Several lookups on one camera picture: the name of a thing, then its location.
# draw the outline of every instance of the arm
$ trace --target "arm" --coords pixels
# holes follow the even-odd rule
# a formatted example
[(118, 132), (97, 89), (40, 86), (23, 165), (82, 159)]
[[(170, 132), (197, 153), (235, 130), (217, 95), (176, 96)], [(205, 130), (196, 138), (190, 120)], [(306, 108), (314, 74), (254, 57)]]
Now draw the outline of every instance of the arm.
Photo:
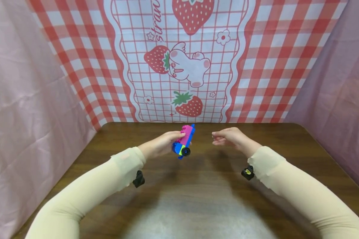
[(164, 133), (83, 174), (41, 208), (26, 239), (79, 238), (79, 222), (92, 208), (129, 186), (147, 160), (169, 153), (172, 143), (184, 135), (180, 131)]
[(238, 128), (213, 132), (214, 145), (232, 144), (248, 158), (257, 178), (286, 199), (324, 239), (359, 239), (359, 217), (326, 186), (288, 163), (268, 147), (244, 135)]

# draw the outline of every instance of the yellow block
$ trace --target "yellow block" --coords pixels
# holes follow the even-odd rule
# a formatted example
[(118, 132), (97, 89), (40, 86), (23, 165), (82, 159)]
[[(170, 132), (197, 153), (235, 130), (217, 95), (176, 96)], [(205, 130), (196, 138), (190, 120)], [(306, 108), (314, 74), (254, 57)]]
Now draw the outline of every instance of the yellow block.
[(182, 147), (181, 147), (181, 149), (180, 149), (180, 151), (179, 151), (179, 156), (182, 156), (182, 149), (183, 149), (183, 148), (185, 148), (184, 145), (182, 145)]

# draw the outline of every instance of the cartoon bunny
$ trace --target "cartoon bunny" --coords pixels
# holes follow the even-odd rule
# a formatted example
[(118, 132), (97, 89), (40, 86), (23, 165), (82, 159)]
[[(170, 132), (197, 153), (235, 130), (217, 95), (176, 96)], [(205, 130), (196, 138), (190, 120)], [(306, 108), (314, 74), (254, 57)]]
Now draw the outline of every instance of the cartoon bunny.
[(185, 54), (185, 43), (175, 45), (169, 53), (168, 74), (177, 80), (188, 80), (193, 88), (204, 84), (204, 74), (210, 68), (210, 60), (203, 53), (196, 52), (192, 58)]

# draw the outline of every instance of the black wheel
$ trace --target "black wheel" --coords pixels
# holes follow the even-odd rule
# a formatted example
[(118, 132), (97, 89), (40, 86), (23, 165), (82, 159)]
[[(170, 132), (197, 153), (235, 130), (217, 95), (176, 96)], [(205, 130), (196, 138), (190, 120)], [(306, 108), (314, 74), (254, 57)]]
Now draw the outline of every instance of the black wheel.
[(190, 149), (189, 148), (183, 148), (181, 150), (183, 156), (189, 156), (190, 155)]

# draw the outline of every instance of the black wristband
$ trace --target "black wristband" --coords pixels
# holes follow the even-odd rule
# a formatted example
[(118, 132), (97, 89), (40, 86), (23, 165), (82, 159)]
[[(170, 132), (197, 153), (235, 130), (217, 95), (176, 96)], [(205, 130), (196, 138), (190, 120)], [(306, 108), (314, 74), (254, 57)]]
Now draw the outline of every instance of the black wristband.
[(144, 176), (142, 175), (142, 171), (137, 171), (136, 179), (133, 180), (134, 186), (137, 188), (145, 183)]
[(253, 166), (249, 165), (247, 168), (242, 170), (241, 174), (247, 180), (251, 180), (255, 176)]

